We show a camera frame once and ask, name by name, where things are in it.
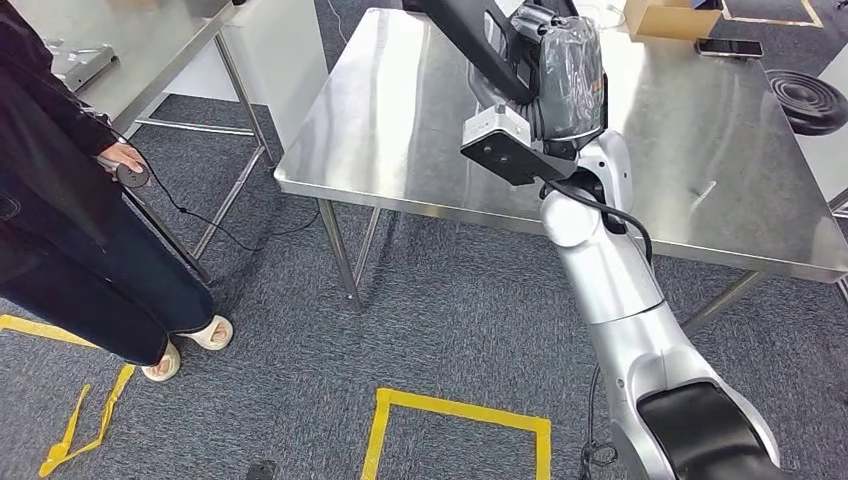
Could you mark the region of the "person's hand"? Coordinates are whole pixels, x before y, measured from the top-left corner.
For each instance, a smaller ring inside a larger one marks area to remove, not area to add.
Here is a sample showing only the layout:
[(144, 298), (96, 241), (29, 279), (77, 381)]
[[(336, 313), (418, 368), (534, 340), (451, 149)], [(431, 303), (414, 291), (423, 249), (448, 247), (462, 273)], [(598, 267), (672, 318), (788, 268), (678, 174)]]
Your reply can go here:
[(146, 167), (141, 154), (134, 147), (122, 142), (116, 142), (103, 150), (98, 155), (98, 160), (103, 160), (101, 166), (112, 176), (115, 176), (117, 165), (125, 165), (136, 173), (142, 172)]

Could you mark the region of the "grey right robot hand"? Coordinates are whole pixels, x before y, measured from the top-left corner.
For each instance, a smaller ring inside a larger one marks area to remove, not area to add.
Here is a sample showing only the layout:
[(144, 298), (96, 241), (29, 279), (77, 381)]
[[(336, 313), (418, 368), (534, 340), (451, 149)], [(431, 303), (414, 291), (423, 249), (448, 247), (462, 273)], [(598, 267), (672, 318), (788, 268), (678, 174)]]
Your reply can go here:
[(571, 141), (605, 128), (605, 81), (595, 22), (523, 4), (511, 18), (518, 33), (539, 44), (541, 138)]

